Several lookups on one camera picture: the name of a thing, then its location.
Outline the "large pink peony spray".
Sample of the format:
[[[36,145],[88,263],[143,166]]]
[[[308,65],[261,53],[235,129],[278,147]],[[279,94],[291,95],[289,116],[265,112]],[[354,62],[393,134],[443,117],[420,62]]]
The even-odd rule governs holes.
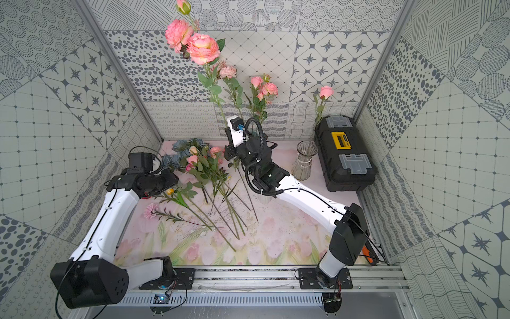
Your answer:
[[[224,100],[220,97],[222,88],[219,81],[227,81],[236,77],[236,69],[220,60],[224,49],[224,40],[215,40],[209,35],[199,33],[199,21],[189,16],[192,10],[189,1],[177,1],[175,8],[181,15],[173,20],[165,31],[165,39],[170,49],[183,58],[189,59],[203,67],[198,73],[199,82],[207,89],[210,101],[220,110],[224,129],[228,132],[228,120],[224,114]]]

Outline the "pink rose single stem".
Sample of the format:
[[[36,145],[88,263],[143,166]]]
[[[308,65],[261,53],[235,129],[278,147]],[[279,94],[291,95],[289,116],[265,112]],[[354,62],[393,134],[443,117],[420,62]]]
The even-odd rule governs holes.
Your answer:
[[[264,80],[262,77],[252,77],[250,80],[251,97],[248,99],[248,109],[251,111],[252,117],[260,120],[263,113],[264,95],[262,93],[262,85]]]

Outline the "pink carnation spray stem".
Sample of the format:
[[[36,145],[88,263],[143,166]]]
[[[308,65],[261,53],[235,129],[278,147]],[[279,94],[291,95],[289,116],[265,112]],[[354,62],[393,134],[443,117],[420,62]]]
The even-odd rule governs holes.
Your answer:
[[[237,80],[237,69],[234,66],[227,65],[225,61],[218,64],[219,78],[227,85],[229,99],[235,105],[239,116],[243,118],[243,95],[244,89]]]

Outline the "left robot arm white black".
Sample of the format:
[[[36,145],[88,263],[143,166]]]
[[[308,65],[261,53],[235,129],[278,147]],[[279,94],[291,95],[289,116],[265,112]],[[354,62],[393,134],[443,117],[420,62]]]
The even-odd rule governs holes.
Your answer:
[[[119,303],[127,292],[152,283],[163,288],[175,283],[170,258],[147,259],[126,268],[114,264],[120,239],[139,200],[176,186],[178,177],[163,164],[154,168],[152,153],[129,154],[129,166],[106,184],[106,196],[85,239],[50,278],[57,299],[70,309]]]

